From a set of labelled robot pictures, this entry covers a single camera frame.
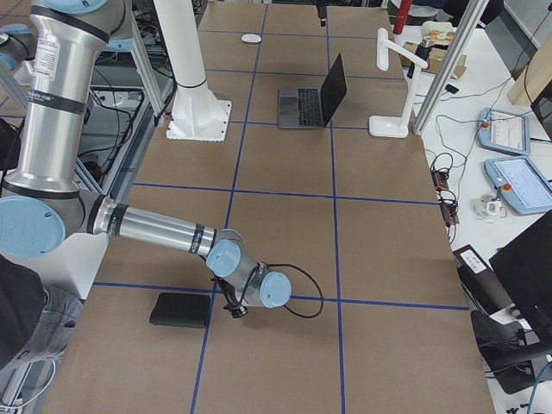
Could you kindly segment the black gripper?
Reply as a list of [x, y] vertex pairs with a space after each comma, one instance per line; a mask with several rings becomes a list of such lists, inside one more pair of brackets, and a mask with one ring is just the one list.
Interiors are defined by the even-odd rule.
[[223, 309], [228, 311], [233, 318], [245, 317], [248, 314], [248, 308], [245, 305], [239, 304], [239, 300], [235, 295], [235, 288], [221, 278], [214, 278], [214, 281], [227, 301]]
[[316, 0], [315, 5], [317, 7], [317, 17], [320, 21], [320, 25], [325, 27], [327, 25], [327, 1]]

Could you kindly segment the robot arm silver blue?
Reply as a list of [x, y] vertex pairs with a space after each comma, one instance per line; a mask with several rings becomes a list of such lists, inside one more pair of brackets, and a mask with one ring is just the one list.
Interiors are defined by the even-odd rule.
[[18, 164], [2, 184], [2, 251], [34, 258], [75, 233], [121, 236], [202, 256], [234, 317], [252, 306], [285, 305], [291, 282], [254, 260], [238, 232], [136, 209], [75, 183], [95, 60], [130, 33], [130, 3], [35, 1], [30, 16], [39, 37]]

